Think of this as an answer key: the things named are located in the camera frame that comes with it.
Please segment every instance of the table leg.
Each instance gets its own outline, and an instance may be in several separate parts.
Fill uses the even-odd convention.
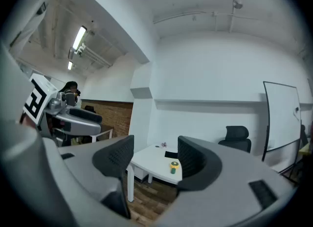
[[[134,165],[131,163],[127,167],[127,199],[134,201]]]
[[[148,176],[148,183],[152,183],[152,175],[151,174],[149,174],[149,176]]]

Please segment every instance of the yellow table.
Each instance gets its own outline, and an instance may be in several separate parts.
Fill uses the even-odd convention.
[[[311,155],[311,153],[309,152],[309,145],[310,145],[310,143],[307,143],[305,146],[303,146],[303,147],[299,150],[299,154],[304,155],[304,156],[309,156],[309,155]]]

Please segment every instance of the black hair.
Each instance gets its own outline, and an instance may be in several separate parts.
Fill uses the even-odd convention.
[[[78,87],[77,83],[74,81],[67,82],[65,86],[59,92],[64,92],[65,90],[69,90],[73,86]]]

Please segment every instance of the wooden floor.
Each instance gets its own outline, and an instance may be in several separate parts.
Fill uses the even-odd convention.
[[[123,179],[127,198],[127,175]],[[152,181],[134,181],[134,201],[128,203],[132,220],[143,226],[150,226],[175,200],[176,188]]]

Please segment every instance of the white table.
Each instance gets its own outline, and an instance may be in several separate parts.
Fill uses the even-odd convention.
[[[112,134],[113,134],[113,127],[101,124],[101,132],[99,134],[97,134],[97,135],[91,136],[92,137],[91,142],[95,143],[97,141],[97,137],[98,136],[101,136],[101,135],[103,135],[105,133],[108,133],[108,132],[110,132],[109,139],[111,139],[112,138]]]
[[[145,170],[149,174],[148,183],[152,182],[152,177],[156,177],[163,181],[177,184],[182,180],[181,165],[178,159],[170,159],[165,157],[165,151],[176,152],[177,149],[169,147],[155,147],[151,145],[134,154],[130,164],[127,167],[127,191],[128,201],[134,200],[134,168]],[[175,174],[171,173],[171,162],[178,162],[179,168],[176,169]]]

